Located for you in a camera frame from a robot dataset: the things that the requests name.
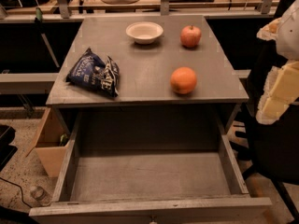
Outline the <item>white bowl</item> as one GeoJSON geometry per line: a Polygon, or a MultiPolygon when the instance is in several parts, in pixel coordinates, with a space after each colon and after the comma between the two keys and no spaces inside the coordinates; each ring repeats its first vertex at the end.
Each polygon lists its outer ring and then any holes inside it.
{"type": "Polygon", "coordinates": [[[161,25],[154,22],[135,22],[126,28],[126,34],[139,45],[153,43],[164,32],[161,25]]]}

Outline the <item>cardboard box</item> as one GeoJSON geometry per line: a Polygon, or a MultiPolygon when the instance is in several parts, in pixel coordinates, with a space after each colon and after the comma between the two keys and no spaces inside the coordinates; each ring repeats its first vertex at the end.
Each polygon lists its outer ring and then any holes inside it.
{"type": "Polygon", "coordinates": [[[51,108],[47,107],[25,156],[34,151],[49,177],[59,175],[64,161],[68,144],[64,146],[61,144],[63,134],[66,134],[66,131],[57,115],[51,108]]]}

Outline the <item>grey wooden cabinet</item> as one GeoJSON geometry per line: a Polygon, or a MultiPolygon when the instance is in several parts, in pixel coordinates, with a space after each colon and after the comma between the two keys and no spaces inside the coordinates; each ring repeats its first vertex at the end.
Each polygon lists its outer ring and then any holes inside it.
{"type": "Polygon", "coordinates": [[[236,108],[248,98],[204,17],[134,14],[82,22],[47,105],[73,133],[162,143],[223,134],[236,108]],[[142,21],[164,29],[148,45],[139,45],[126,34],[130,24],[142,21]],[[180,42],[181,30],[188,25],[202,32],[194,48],[180,42]],[[109,56],[120,68],[117,97],[65,81],[87,48],[104,63],[109,56]],[[197,76],[195,89],[187,94],[175,93],[170,85],[172,73],[180,67],[191,68],[197,76]]]}

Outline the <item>black case at left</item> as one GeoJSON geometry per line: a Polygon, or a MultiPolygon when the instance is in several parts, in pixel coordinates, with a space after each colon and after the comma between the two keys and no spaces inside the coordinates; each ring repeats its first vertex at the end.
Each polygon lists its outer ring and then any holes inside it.
{"type": "Polygon", "coordinates": [[[0,125],[0,171],[6,166],[18,150],[11,142],[15,138],[15,129],[8,125],[0,125]]]}

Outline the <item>blue chip bag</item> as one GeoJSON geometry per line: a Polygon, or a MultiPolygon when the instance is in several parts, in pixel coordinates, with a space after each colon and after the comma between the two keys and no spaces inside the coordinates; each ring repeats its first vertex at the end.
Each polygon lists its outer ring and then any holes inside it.
{"type": "Polygon", "coordinates": [[[90,48],[81,55],[66,76],[66,82],[91,91],[104,91],[111,97],[117,97],[120,68],[112,58],[102,59],[90,48]]]}

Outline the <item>grey top drawer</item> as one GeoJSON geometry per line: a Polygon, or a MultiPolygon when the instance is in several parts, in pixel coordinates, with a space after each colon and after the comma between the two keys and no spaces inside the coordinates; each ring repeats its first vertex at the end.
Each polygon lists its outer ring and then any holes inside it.
{"type": "Polygon", "coordinates": [[[39,224],[187,224],[260,215],[210,110],[78,114],[39,224]]]}

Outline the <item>orange fruit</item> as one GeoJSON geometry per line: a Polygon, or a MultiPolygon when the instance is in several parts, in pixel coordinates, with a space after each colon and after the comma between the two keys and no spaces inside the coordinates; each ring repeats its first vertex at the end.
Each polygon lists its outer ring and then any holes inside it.
{"type": "Polygon", "coordinates": [[[187,94],[192,92],[197,84],[197,76],[189,67],[180,67],[176,69],[170,77],[172,90],[178,94],[187,94]]]}

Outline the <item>clear plastic bottle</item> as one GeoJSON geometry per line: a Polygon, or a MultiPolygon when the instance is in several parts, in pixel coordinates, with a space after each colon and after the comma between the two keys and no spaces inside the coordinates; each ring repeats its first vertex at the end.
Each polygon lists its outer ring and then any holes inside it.
{"type": "Polygon", "coordinates": [[[47,196],[46,191],[40,186],[32,186],[30,188],[30,195],[38,202],[43,201],[47,196]]]}

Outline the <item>black office chair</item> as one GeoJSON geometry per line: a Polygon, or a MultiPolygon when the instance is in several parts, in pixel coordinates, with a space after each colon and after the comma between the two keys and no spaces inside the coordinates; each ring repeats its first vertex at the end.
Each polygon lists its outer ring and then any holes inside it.
{"type": "MultiPolygon", "coordinates": [[[[280,18],[294,1],[280,0],[274,20],[280,18]]],[[[298,210],[284,185],[299,183],[299,97],[273,124],[264,125],[256,119],[267,74],[273,66],[281,68],[286,62],[286,58],[277,54],[276,42],[265,41],[261,54],[249,73],[249,101],[241,106],[241,110],[252,165],[243,176],[247,178],[258,173],[269,178],[293,216],[290,224],[298,224],[298,210]]]]}

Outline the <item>red apple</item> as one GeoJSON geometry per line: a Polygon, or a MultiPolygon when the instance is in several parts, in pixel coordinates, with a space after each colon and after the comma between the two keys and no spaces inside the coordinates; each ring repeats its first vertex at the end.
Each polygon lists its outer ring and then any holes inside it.
{"type": "Polygon", "coordinates": [[[194,48],[201,39],[201,30],[193,25],[188,25],[181,30],[180,42],[186,48],[194,48]]]}

